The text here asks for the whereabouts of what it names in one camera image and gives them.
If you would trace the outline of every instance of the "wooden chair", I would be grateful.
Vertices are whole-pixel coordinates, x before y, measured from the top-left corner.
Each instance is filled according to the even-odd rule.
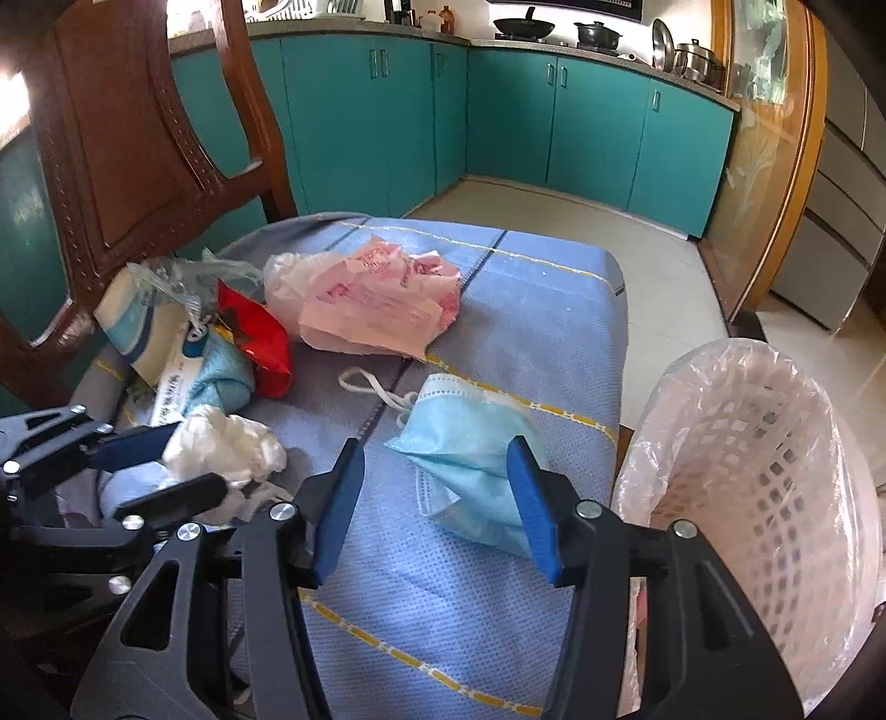
[[[0,315],[0,383],[35,409],[68,401],[59,374],[95,331],[92,312],[126,262],[173,252],[255,197],[270,222],[297,214],[239,0],[214,0],[213,17],[252,160],[233,177],[206,155],[184,111],[166,4],[75,0],[21,68],[68,291],[36,340]]]

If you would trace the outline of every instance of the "mask ear loop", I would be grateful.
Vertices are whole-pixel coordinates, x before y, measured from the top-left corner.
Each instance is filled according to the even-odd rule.
[[[348,382],[349,378],[352,378],[355,375],[362,375],[366,378],[366,381],[369,383],[370,387],[360,386],[360,385],[352,385]],[[413,407],[416,405],[416,400],[418,399],[417,392],[406,393],[403,396],[395,395],[394,393],[389,393],[382,387],[382,384],[378,382],[378,378],[373,375],[371,372],[366,372],[361,367],[349,367],[347,370],[342,372],[338,376],[338,384],[342,387],[342,389],[347,390],[349,393],[358,393],[360,395],[378,395],[382,399],[382,402],[385,403],[389,408],[393,408],[396,410],[399,415],[397,416],[397,427],[402,430],[409,420],[409,413],[412,411]]]

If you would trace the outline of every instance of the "white floor tile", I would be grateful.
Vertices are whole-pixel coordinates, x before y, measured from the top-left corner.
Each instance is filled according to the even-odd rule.
[[[758,315],[770,344],[828,392],[858,438],[874,482],[886,483],[886,332],[871,309],[860,302],[833,334],[773,295]]]
[[[727,337],[696,247],[630,215],[545,192],[465,180],[412,217],[488,225],[602,247],[625,274],[630,344],[622,424],[636,428],[665,368],[692,348]]]

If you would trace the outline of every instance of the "countertop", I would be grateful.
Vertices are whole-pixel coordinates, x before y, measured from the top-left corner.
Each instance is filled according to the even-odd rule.
[[[647,75],[648,77],[668,82],[679,88],[694,92],[702,98],[707,98],[734,113],[741,111],[741,107],[734,100],[724,98],[718,92],[699,85],[697,82],[684,80],[676,75],[664,73],[643,62],[613,58],[599,52],[579,50],[563,45],[548,45],[546,43],[523,43],[517,40],[468,40],[453,35],[442,35],[420,27],[406,27],[392,25],[386,22],[369,22],[354,18],[315,18],[313,20],[269,20],[266,22],[250,22],[246,24],[249,36],[253,38],[277,37],[280,35],[389,35],[393,37],[414,37],[420,40],[433,40],[435,43],[450,43],[462,47],[476,48],[502,48],[509,50],[522,50],[531,52],[546,52],[551,55],[565,55],[570,58],[590,60],[591,62],[603,63],[629,70],[633,73]],[[185,55],[190,52],[204,50],[213,47],[215,40],[212,30],[200,30],[196,33],[179,35],[169,40],[169,54],[173,57]]]

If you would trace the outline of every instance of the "red snack package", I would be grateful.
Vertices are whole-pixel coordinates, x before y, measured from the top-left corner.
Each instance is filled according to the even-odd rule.
[[[226,286],[218,285],[219,324],[255,365],[255,391],[264,397],[286,395],[292,384],[289,338],[264,305]]]

